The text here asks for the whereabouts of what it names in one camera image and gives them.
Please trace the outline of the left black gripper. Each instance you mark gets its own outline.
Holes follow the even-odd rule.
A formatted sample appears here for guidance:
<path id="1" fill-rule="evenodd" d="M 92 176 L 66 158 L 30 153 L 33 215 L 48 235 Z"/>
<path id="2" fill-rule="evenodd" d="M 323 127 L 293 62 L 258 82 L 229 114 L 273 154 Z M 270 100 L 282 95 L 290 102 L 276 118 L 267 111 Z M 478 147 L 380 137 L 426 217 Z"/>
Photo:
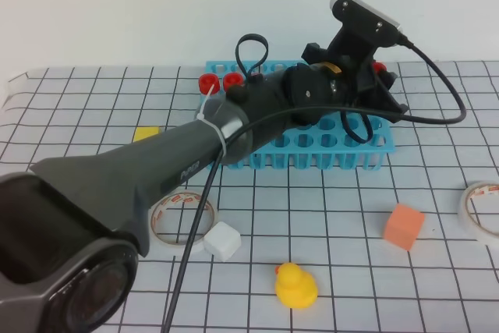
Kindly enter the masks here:
<path id="1" fill-rule="evenodd" d="M 390 94 L 398 78 L 386 69 L 377 72 L 374 86 L 374 47 L 365 41 L 332 41 L 328 48 L 316 43 L 306 45 L 302 63 L 286 69 L 282 90 L 289 113 L 282 116 L 287 125 L 315 125 L 323 115 L 339 107 L 359 106 L 396 123 L 408 106 Z"/>

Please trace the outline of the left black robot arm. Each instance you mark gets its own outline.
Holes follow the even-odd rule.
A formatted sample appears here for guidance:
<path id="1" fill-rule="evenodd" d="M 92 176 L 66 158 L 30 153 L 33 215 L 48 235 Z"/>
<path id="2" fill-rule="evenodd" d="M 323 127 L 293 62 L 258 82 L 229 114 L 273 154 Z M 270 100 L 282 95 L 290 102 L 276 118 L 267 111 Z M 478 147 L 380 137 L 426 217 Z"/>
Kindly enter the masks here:
<path id="1" fill-rule="evenodd" d="M 216 159 L 242 160 L 335 106 L 400 114 L 369 52 L 309 44 L 303 62 L 207 101 L 203 120 L 91 156 L 1 177 L 1 329 L 90 332 L 128 295 L 149 250 L 149 209 Z"/>

